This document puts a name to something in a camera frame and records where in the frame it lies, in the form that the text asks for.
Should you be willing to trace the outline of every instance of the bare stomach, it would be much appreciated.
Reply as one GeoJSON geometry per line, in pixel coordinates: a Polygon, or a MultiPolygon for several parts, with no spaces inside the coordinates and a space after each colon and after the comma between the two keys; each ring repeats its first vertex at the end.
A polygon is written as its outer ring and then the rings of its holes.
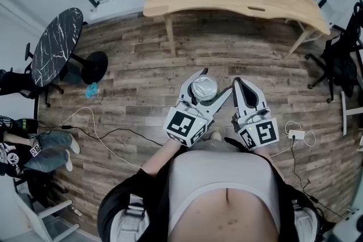
{"type": "Polygon", "coordinates": [[[266,205],[237,189],[216,189],[197,197],[169,235],[170,242],[276,242],[278,232],[266,205]]]}

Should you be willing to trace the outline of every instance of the sneaker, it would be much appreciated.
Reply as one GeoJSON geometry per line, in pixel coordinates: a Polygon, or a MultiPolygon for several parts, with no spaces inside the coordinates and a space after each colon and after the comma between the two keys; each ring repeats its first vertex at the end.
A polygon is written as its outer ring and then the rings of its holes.
{"type": "Polygon", "coordinates": [[[209,140],[211,139],[222,141],[222,135],[218,131],[212,132],[212,134],[209,137],[209,140]]]}
{"type": "Polygon", "coordinates": [[[70,148],[75,154],[79,154],[81,152],[81,149],[79,148],[78,142],[74,139],[72,134],[69,134],[72,138],[72,143],[70,145],[70,148]]]}
{"type": "Polygon", "coordinates": [[[71,172],[73,170],[73,165],[72,165],[72,161],[70,160],[70,152],[68,149],[66,149],[66,153],[67,153],[67,163],[65,164],[66,165],[66,168],[67,168],[67,171],[71,172]]]}

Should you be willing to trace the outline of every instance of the white cup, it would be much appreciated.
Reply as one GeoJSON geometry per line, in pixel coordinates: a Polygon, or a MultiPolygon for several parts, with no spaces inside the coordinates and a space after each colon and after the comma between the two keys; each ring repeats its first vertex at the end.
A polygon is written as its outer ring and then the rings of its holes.
{"type": "Polygon", "coordinates": [[[216,79],[209,75],[200,75],[192,83],[192,92],[200,101],[209,101],[213,99],[218,91],[216,79]]]}

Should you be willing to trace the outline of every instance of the white power outlet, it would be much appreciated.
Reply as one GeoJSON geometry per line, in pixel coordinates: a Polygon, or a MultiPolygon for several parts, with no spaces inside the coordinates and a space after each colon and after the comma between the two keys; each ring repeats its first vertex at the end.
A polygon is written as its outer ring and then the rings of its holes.
{"type": "Polygon", "coordinates": [[[293,136],[295,135],[295,139],[300,139],[303,140],[305,137],[305,131],[300,131],[300,130],[290,130],[289,131],[289,139],[293,139],[293,136]]]}

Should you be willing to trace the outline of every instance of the marble tabletop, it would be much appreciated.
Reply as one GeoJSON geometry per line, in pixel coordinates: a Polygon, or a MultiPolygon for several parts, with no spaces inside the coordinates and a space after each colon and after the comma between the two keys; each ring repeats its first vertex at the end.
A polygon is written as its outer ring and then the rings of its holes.
{"type": "Polygon", "coordinates": [[[83,14],[77,8],[63,11],[43,32],[34,52],[32,79],[35,85],[50,84],[69,60],[81,34],[83,14]]]}

